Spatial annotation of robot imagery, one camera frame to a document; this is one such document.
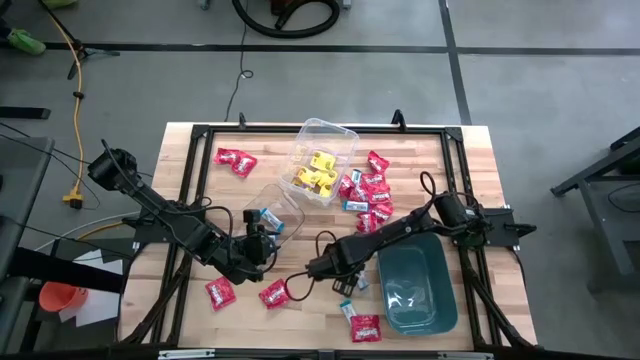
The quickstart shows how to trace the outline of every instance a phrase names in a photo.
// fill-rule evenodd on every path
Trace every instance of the concrete floor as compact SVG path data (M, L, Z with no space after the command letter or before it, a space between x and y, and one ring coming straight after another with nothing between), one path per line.
M251 13L271 23L267 4ZM248 44L444 46L437 0L354 0L330 31L284 42L249 31ZM7 20L47 41L61 41L35 1L18 2ZM458 46L640 47L634 0L450 0ZM311 4L292 19L317 21ZM242 23L229 1L208 12L195 1L81 0L58 14L85 42L238 44ZM124 52L84 68L81 129L88 159L100 138L126 146L142 171L152 172L169 121L216 121L238 72L239 54ZM541 345L562 351L640 357L638 297L592 297L585 282L601 262L593 226L578 193L563 199L548 189L605 153L610 142L638 126L637 57L460 56L471 120L488 125L507 202L518 219L538 225L522 258L533 321ZM32 136L50 136L76 154L71 125L75 81L67 81L67 51L32 58L0 51L0 104L43 106L47 121L7 120ZM446 54L248 53L231 119L386 123L396 108L411 123L460 124ZM135 210L118 194L91 186L96 211L60 202L74 178L52 162L29 224L63 232L104 216ZM93 199L88 195L87 203ZM121 236L127 230L116 230ZM46 236L26 232L23 246Z

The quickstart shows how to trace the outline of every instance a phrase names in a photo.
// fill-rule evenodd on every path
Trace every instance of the red wrapper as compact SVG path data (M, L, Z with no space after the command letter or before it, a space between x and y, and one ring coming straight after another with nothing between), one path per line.
M236 294L233 292L233 286L226 277L221 277L204 286L207 294L211 297L211 306L213 311L218 311L223 307L236 301Z
M384 204L391 201L391 188L387 184L372 185L367 192L370 204Z
M375 173L384 173L385 170L389 167L389 161L381 158L375 151L369 151L369 157L367 158L369 161L369 166L373 169Z
M258 160L244 151L238 151L236 162L231 165L231 170L240 177L247 177L256 166Z
M213 162L216 164L233 164L238 159L238 150L218 148Z
M343 176L342 180L340 180L340 189L338 189L340 197L348 199L351 194L351 190L353 190L355 186L356 185L353 183L353 180L351 180L349 175Z
M362 180L360 181L363 182L367 187L387 183L384 174L363 174Z
M378 204L371 209L371 213L376 218L379 224L389 220L389 217L393 214L393 204L390 202L384 204Z
M351 341L382 341L380 317L378 315L355 315L351 317Z
M368 197L367 191L360 184L356 185L349 194L349 200L351 201L363 202L367 201Z
M358 217L360 218L360 223L356 226L358 231L368 234L377 230L378 222L372 213L360 213Z
M287 292L284 290L284 280L278 279L268 288L258 294L260 300L267 306L267 309L274 309L289 302Z

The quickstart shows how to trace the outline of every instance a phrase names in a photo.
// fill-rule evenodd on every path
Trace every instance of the butcher block tabletop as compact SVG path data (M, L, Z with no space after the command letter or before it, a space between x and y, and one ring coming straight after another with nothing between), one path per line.
M167 199L177 199L182 182L193 123L168 123L158 156L152 187ZM485 207L505 204L496 160L491 147L489 130L484 126L462 127L471 182L476 198ZM241 180L228 165L212 164L205 195L213 205L228 207L234 214L251 202L269 184L276 184L296 134L219 133L213 142L213 154L219 147L240 149L258 159L248 178ZM198 148L194 164L190 199L197 181L200 158L204 146ZM391 162L386 171L395 212L390 221L407 215L423 206L428 194L422 189L419 174L426 170L436 180L437 191L447 190L440 139L434 135L360 135L351 169L369 172L367 154L375 150ZM458 159L451 144L451 156L456 173L456 184L461 188ZM180 347L217 348L277 348L277 349L342 349L342 350L471 350L473 348L467 304L464 296L460 261L450 239L441 237L445 250L449 276L453 284L458 311L458 322L453 330L434 336L403 336L395 332L384 315L382 291L374 256L365 268L371 285L364 291L354 290L353 306L358 314L380 315L382 341L352 343L349 324L340 310L344 298L331 290L332 281L316 283L311 295L303 302L290 301L280 309L267 310L258 293L277 279L284 279L304 271L304 265L314 258L314 239L317 233L330 230L337 237L352 234L356 229L356 213L345 213L335 199L329 207L301 204L305 213L304 224L296 235L284 243L278 253L273 270L265 274L260 283L246 281L234 286L235 303L213 312L205 292L205 284L221 275L213 266L204 267L193 262L188 294L184 303L184 318L180 333ZM437 217L432 209L432 216ZM216 225L228 228L224 213L210 211L207 217ZM320 249L329 241L323 237ZM124 338L143 319L158 297L165 266L168 245L150 244L132 265L127 287L121 302L119 336ZM522 275L514 255L507 249L487 248L489 276L496 302L522 336L536 343L529 312L527 294ZM289 282L296 297L304 295L309 287L305 276ZM489 330L485 307L475 297L485 339ZM173 300L165 317L166 337L172 316Z

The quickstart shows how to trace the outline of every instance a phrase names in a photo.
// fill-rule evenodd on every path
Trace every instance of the white paper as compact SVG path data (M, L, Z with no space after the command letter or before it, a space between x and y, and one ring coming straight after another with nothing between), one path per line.
M94 257L100 258L90 261L82 261L81 263L87 266L122 275L122 260L112 261L105 264L102 262L102 253L100 250L84 254L76 260L90 259ZM87 300L80 308L71 309L69 311L65 311L67 310L65 309L63 310L64 313L63 311L60 312L60 319L62 321L66 321L69 318L75 316L76 326L80 327L118 316L120 294L94 289L88 289L88 292L89 294L87 295Z

